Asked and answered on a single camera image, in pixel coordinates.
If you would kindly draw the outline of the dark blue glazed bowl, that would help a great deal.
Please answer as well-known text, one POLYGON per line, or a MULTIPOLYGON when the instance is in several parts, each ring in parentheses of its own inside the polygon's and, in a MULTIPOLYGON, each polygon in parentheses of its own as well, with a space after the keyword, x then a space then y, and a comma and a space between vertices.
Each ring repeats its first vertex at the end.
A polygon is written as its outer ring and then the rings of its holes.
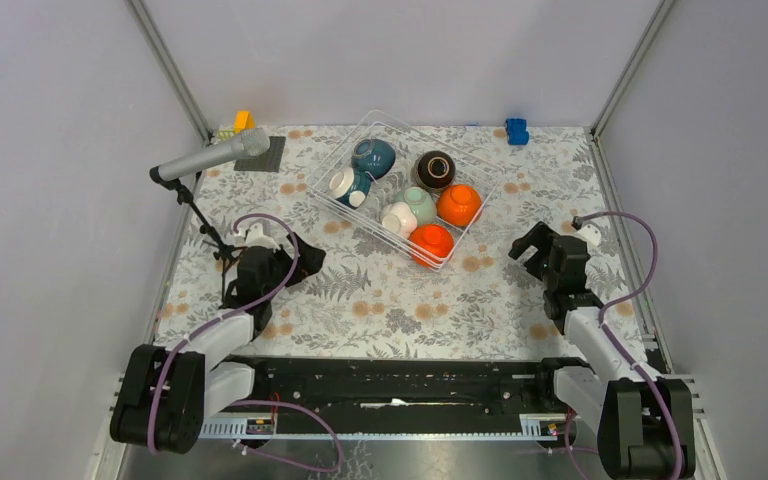
POLYGON ((351 165, 374 180, 380 180, 390 172, 396 161, 394 148, 386 141, 368 138, 353 148, 351 165))

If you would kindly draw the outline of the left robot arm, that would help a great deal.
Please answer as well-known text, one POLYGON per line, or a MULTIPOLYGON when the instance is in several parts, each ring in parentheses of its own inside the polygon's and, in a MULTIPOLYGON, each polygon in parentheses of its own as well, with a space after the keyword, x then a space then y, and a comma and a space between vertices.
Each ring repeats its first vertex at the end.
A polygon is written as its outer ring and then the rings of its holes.
POLYGON ((143 344, 133 350, 110 421, 112 440, 183 454, 207 417, 234 401, 248 411, 267 404, 268 381, 227 358, 265 329, 276 293, 322 268, 324 250, 296 234, 286 238, 291 251, 251 227, 233 262, 236 277, 206 326, 171 347, 143 344))

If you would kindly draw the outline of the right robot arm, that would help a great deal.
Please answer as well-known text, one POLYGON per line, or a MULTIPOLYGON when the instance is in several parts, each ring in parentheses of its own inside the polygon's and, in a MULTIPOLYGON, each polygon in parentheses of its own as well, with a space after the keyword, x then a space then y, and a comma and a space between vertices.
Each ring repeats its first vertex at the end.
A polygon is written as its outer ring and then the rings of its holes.
POLYGON ((612 479, 688 479, 695 473, 692 394, 631 354, 606 321, 609 304, 587 286, 588 242, 544 222, 513 241, 509 255, 543 285, 546 316, 584 356, 538 379, 535 402, 557 412, 565 405, 597 436, 597 451, 612 479))

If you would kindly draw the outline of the teal and white bowl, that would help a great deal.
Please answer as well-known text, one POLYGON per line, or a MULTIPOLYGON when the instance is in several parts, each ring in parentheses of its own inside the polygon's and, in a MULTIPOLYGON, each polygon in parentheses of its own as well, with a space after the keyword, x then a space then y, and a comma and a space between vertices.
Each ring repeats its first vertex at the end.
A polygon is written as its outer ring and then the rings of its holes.
POLYGON ((337 171, 328 182, 328 194, 338 203, 351 209, 359 208, 366 200, 372 179, 355 167, 337 171))

